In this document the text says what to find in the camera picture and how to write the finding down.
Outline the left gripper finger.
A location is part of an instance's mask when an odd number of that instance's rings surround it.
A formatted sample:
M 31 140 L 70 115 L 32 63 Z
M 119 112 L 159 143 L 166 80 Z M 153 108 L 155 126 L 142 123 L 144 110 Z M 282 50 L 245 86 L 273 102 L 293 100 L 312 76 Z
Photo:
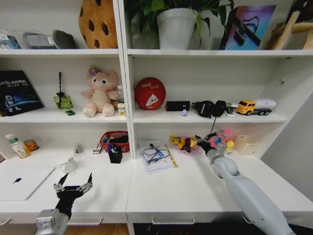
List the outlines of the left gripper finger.
M 93 182 L 92 182 L 92 173 L 89 175 L 89 178 L 87 182 L 79 187 L 79 192 L 81 195 L 84 195 L 87 193 L 91 188 L 93 187 Z
M 57 184 L 53 185 L 53 188 L 57 193 L 65 190 L 65 188 L 63 187 L 63 184 L 65 180 L 67 179 L 67 177 L 68 177 L 68 173 L 66 173 L 63 177 L 61 177 Z

